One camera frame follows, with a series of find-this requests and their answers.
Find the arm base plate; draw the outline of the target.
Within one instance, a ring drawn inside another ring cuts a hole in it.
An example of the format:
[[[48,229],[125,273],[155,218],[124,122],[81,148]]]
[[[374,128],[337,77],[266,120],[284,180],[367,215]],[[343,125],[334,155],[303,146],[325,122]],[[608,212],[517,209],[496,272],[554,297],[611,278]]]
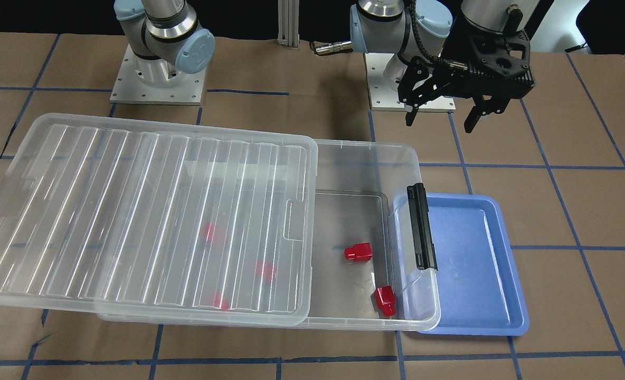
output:
[[[144,60],[127,46],[110,102],[129,105],[200,106],[208,70],[187,74],[165,60]]]
[[[406,65],[388,53],[366,53],[364,58],[371,110],[404,111],[397,87]]]

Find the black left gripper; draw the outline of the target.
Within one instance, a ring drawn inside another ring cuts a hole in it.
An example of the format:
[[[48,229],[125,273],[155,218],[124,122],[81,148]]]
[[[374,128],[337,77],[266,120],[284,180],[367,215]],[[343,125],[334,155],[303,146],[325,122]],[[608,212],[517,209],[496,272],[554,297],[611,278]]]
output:
[[[409,59],[397,93],[405,102],[405,125],[412,127],[420,108],[437,97],[471,98],[463,123],[472,133],[477,123],[506,110],[506,99],[521,99],[535,88],[531,42],[524,30],[494,34],[471,24],[454,26],[440,55]]]

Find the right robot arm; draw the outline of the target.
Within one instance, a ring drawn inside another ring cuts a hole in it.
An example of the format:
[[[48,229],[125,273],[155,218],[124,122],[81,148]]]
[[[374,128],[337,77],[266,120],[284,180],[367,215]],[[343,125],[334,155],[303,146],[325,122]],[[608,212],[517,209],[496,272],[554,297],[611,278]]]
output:
[[[46,112],[199,123],[213,52],[190,1],[0,1],[0,161]]]

